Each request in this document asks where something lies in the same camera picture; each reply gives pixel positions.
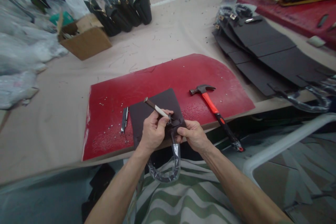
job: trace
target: hand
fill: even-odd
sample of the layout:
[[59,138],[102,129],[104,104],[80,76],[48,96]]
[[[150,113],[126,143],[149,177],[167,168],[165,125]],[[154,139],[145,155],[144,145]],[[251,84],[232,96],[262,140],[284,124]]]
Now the hand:
[[[163,110],[166,114],[173,114],[171,110]],[[165,135],[165,127],[169,122],[168,117],[162,117],[160,120],[159,113],[155,110],[143,122],[142,138],[139,143],[147,154],[151,155],[153,151],[162,143]]]
[[184,121],[187,128],[180,127],[177,129],[177,133],[187,138],[189,145],[194,151],[200,154],[204,153],[212,144],[205,135],[200,123],[197,121]]

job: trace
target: person's left hand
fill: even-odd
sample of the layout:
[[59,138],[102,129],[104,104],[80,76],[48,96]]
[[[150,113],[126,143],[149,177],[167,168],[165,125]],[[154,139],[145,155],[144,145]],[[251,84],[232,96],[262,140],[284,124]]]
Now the person's left hand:
[[[166,114],[174,113],[171,110],[163,111]],[[160,120],[158,120],[158,118],[159,113],[154,110],[143,122],[144,129],[142,131],[142,138],[139,146],[141,146],[149,155],[152,154],[153,151],[155,151],[155,149],[162,143],[165,137],[165,127],[169,121],[168,117],[162,117]],[[182,142],[181,136],[176,139],[176,142]]]

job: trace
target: hammer head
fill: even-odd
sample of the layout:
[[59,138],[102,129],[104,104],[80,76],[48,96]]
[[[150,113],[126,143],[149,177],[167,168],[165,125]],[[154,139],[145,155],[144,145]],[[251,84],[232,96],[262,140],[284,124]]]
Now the hammer head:
[[207,90],[215,90],[216,88],[210,85],[200,85],[197,86],[196,89],[190,89],[189,93],[190,95],[194,95],[196,93],[206,93]]

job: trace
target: cardboard box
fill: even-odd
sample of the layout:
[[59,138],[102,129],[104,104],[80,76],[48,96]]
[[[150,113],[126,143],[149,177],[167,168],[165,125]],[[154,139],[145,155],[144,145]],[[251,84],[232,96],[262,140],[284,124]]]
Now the cardboard box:
[[[62,14],[61,12],[59,24],[63,22]],[[66,26],[58,26],[57,30],[58,42],[82,61],[112,47],[103,25],[93,13]]]

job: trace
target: red cutting board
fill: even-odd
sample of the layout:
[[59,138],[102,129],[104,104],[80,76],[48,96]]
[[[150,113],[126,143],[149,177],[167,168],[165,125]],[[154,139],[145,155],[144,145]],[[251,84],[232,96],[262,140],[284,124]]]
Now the red cutting board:
[[133,146],[130,114],[120,134],[123,108],[172,88],[185,119],[201,125],[216,121],[202,96],[189,90],[216,87],[209,96],[224,118],[255,108],[235,75],[219,61],[191,54],[91,86],[82,160]]
[[[259,0],[238,0],[238,2],[256,5],[259,14],[308,38],[317,35],[326,41],[326,46],[336,50],[336,28],[332,31],[327,31],[336,22],[336,0],[325,0],[288,7],[267,5]],[[322,27],[317,28],[318,23],[325,14],[329,15],[327,20]]]

